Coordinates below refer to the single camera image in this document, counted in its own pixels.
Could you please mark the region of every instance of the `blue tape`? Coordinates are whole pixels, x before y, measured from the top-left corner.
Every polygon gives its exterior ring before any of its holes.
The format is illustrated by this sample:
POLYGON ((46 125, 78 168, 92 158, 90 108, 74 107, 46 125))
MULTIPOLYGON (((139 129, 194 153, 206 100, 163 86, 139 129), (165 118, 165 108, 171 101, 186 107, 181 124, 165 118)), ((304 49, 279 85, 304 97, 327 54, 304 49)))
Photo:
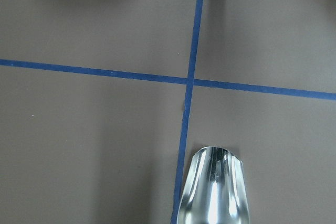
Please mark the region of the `blue tape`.
POLYGON ((189 68, 188 68, 188 79, 187 79, 187 86, 185 90, 185 99, 184 99, 184 113, 182 117, 180 145, 178 149, 179 155, 177 158, 177 168, 176 168, 176 178, 175 178, 175 188, 174 188, 174 205, 173 205, 171 224, 176 224, 177 222, 178 207, 180 205, 180 199, 181 199, 183 167, 184 167, 185 150, 186 150, 186 144, 187 144, 191 101, 192 101, 192 96, 193 96, 198 39, 200 37, 199 30, 200 30, 201 18, 202 18, 202 7, 203 7, 203 0, 196 0, 193 37, 192 37, 189 68))
POLYGON ((187 79, 181 77, 157 76, 155 74, 147 74, 147 73, 131 73, 131 72, 112 71, 112 70, 95 69, 95 68, 83 68, 83 67, 46 64, 46 63, 36 63, 29 61, 0 59, 0 66, 32 68, 32 69, 69 72, 69 73, 81 73, 81 74, 90 74, 93 76, 107 76, 107 77, 134 79, 134 80, 187 84, 187 79))
POLYGON ((277 87, 269 87, 269 86, 258 86, 258 85, 248 85, 248 84, 241 84, 241 83, 208 81, 208 80, 198 80, 198 79, 194 80, 194 85, 201 86, 201 87, 209 87, 209 88, 242 90, 242 91, 267 93, 267 94, 291 95, 294 97, 336 100, 336 93, 326 93, 326 92, 300 90, 300 89, 286 89, 286 88, 277 88, 277 87))

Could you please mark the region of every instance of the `gray surface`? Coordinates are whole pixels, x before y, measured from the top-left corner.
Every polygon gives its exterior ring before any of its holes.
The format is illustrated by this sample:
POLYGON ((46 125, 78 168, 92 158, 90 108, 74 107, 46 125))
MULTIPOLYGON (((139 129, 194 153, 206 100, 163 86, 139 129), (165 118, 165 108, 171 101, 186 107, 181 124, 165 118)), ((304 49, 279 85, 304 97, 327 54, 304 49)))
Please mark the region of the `gray surface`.
POLYGON ((196 77, 336 92, 335 0, 204 0, 196 77))
POLYGON ((244 165, 251 223, 336 223, 336 103, 194 88, 187 167, 201 147, 244 165))
POLYGON ((195 0, 0 0, 1 58, 186 76, 195 0))
POLYGON ((185 87, 0 67, 0 223, 168 223, 185 87))

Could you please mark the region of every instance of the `horizontal blue line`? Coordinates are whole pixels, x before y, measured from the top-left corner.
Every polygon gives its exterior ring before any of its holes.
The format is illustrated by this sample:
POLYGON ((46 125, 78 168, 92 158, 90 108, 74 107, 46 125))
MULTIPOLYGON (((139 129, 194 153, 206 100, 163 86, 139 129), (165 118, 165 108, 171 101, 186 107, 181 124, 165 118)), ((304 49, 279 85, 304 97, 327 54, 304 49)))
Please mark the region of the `horizontal blue line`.
POLYGON ((242 90, 242 91, 268 93, 268 94, 291 95, 294 97, 336 100, 336 93, 326 93, 326 92, 300 90, 300 89, 286 89, 286 88, 276 88, 276 87, 249 85, 249 84, 241 84, 241 83, 208 81, 208 80, 200 80, 200 79, 195 79, 194 85, 201 86, 201 87, 209 87, 209 88, 242 90))
POLYGON ((50 70, 50 71, 59 71, 59 72, 90 74, 93 76, 107 76, 107 77, 117 77, 117 78, 133 79, 133 80, 187 84, 186 78, 171 77, 171 76, 158 76, 155 74, 147 74, 147 73, 132 73, 132 72, 73 67, 73 66, 36 63, 36 62, 18 61, 18 60, 5 60, 5 59, 0 59, 0 66, 1 65, 10 66, 10 67, 19 67, 19 68, 32 68, 32 69, 41 69, 41 70, 50 70))

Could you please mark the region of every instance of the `vertical blue line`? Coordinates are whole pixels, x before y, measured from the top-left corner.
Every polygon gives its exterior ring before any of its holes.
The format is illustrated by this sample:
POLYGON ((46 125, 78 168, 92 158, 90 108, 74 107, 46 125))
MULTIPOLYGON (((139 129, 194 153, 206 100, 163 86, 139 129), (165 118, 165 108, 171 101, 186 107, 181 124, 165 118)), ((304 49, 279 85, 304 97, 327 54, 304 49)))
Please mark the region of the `vertical blue line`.
POLYGON ((202 7, 203 7, 203 0, 196 0, 193 37, 192 37, 192 43, 191 43, 187 86, 185 90, 185 99, 184 99, 184 113, 182 117, 180 146, 178 149, 179 155, 177 158, 177 168, 176 168, 176 178, 175 178, 175 188, 174 188, 174 205, 173 205, 171 224, 177 223, 177 213, 178 213, 178 207, 179 207, 180 198, 181 198, 184 157, 185 157, 185 150, 186 150, 186 144, 187 144, 191 101, 192 101, 192 95, 193 95, 198 39, 200 37, 199 28, 201 26, 202 7))

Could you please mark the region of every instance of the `shiny metallic object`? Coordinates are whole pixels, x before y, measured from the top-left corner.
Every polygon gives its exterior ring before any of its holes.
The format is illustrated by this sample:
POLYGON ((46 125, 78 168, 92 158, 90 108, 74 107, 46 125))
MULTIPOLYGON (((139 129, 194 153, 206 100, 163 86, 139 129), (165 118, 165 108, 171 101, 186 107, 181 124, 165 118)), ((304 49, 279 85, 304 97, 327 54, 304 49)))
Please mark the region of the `shiny metallic object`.
POLYGON ((192 159, 177 224, 249 224, 242 162, 219 147, 192 159))

